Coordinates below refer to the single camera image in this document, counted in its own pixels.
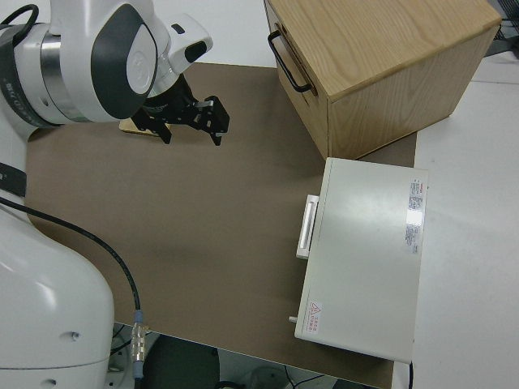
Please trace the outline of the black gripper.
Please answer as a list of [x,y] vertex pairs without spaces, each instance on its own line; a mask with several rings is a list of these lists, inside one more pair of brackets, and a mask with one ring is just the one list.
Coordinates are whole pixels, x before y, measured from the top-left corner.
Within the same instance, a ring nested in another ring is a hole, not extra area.
[[209,134],[216,146],[229,129],[229,114],[217,96],[195,101],[191,87],[180,75],[166,91],[148,97],[144,106],[133,115],[133,123],[140,131],[149,130],[170,144],[172,134],[167,124],[188,124]]

